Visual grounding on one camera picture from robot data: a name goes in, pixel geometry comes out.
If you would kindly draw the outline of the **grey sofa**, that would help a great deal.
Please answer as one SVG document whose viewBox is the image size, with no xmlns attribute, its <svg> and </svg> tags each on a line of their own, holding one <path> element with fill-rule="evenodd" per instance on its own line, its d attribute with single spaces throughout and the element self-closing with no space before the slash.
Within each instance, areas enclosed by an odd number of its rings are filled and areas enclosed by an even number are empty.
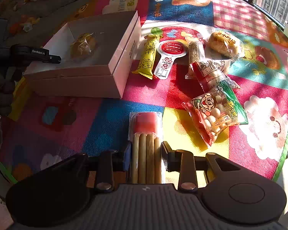
<svg viewBox="0 0 288 230">
<path fill-rule="evenodd" d="M 83 5 L 91 0 L 0 0 L 0 18 L 7 20 L 7 29 L 3 38 L 5 46 L 14 44 L 41 47 L 61 24 L 73 16 Z M 16 35 L 9 33 L 12 24 L 20 21 L 22 15 L 38 17 L 40 21 L 29 32 Z"/>
</svg>

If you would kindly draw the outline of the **bun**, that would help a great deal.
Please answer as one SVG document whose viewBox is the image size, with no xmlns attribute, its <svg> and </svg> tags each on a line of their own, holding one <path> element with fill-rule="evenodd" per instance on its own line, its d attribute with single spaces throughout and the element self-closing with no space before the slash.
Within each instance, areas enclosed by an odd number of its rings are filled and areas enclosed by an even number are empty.
<svg viewBox="0 0 288 230">
<path fill-rule="evenodd" d="M 71 44 L 70 57 L 78 58 L 91 55 L 96 44 L 93 33 L 83 33 Z"/>
<path fill-rule="evenodd" d="M 205 44 L 212 50 L 232 60 L 244 57 L 242 41 L 226 31 L 215 31 L 205 40 Z"/>
</svg>

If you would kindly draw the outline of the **clear red snack bag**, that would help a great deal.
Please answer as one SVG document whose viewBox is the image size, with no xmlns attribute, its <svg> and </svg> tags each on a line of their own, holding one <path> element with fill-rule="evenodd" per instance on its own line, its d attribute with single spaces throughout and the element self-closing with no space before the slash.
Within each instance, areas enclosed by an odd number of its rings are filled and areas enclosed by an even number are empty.
<svg viewBox="0 0 288 230">
<path fill-rule="evenodd" d="M 240 86 L 224 72 L 227 67 L 228 61 L 204 59 L 189 64 L 185 79 L 197 80 L 204 92 L 208 92 L 221 81 L 226 81 L 232 90 L 240 89 Z"/>
</svg>

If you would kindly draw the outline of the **colourful cartoon play mat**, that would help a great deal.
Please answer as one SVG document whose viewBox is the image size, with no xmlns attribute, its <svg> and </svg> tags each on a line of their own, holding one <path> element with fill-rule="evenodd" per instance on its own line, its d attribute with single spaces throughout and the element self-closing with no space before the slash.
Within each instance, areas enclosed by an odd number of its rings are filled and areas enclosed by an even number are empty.
<svg viewBox="0 0 288 230">
<path fill-rule="evenodd" d="M 288 152 L 288 38 L 241 0 L 91 0 L 38 45 L 0 122 L 11 183 L 73 154 L 119 149 L 157 122 L 174 149 L 213 151 L 276 180 Z"/>
</svg>

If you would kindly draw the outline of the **yellow cheese stick packet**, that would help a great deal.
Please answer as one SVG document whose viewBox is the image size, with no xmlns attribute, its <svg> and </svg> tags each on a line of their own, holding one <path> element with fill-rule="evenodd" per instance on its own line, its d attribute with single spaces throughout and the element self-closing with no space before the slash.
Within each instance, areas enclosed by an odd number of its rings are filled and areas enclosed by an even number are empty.
<svg viewBox="0 0 288 230">
<path fill-rule="evenodd" d="M 156 58 L 156 49 L 162 37 L 162 35 L 155 34 L 147 36 L 140 62 L 137 69 L 132 71 L 133 74 L 140 74 L 150 80 L 153 79 L 152 69 Z"/>
</svg>

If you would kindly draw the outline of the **red cartoon candy bag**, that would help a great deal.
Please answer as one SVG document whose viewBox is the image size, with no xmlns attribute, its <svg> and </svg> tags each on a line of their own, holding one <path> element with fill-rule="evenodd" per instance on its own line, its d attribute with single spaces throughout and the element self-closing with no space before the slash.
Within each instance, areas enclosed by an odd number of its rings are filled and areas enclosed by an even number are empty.
<svg viewBox="0 0 288 230">
<path fill-rule="evenodd" d="M 205 144 L 210 147 L 230 126 L 247 125 L 248 117 L 228 82 L 182 104 Z"/>
</svg>

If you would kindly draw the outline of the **biscuit sticks pink dip pack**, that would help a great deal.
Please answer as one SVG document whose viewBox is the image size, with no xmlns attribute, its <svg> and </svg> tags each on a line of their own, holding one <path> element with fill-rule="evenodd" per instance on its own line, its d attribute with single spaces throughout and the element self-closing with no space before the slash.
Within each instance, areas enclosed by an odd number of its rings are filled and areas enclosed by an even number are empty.
<svg viewBox="0 0 288 230">
<path fill-rule="evenodd" d="M 161 184 L 162 113 L 131 112 L 128 140 L 132 143 L 130 183 Z"/>
</svg>

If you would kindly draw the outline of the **orange plush toy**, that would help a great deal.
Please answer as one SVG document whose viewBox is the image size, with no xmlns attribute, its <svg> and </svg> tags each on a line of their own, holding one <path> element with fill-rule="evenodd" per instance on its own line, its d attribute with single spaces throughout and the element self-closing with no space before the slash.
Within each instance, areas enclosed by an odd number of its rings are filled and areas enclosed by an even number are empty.
<svg viewBox="0 0 288 230">
<path fill-rule="evenodd" d="M 9 33 L 11 35 L 16 35 L 22 31 L 29 32 L 33 29 L 33 26 L 40 21 L 38 17 L 29 17 L 27 15 L 22 15 L 20 21 L 12 24 L 9 28 Z"/>
</svg>

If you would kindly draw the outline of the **pink cardboard box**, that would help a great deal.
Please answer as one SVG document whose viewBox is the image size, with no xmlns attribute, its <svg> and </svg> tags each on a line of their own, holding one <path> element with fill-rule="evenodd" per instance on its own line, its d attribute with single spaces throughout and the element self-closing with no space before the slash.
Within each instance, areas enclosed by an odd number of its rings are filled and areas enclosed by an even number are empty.
<svg viewBox="0 0 288 230">
<path fill-rule="evenodd" d="M 70 46 L 83 33 L 93 33 L 91 55 L 71 58 Z M 61 63 L 33 61 L 24 73 L 42 96 L 122 98 L 141 37 L 136 10 L 97 15 L 66 23 L 45 44 Z"/>
</svg>

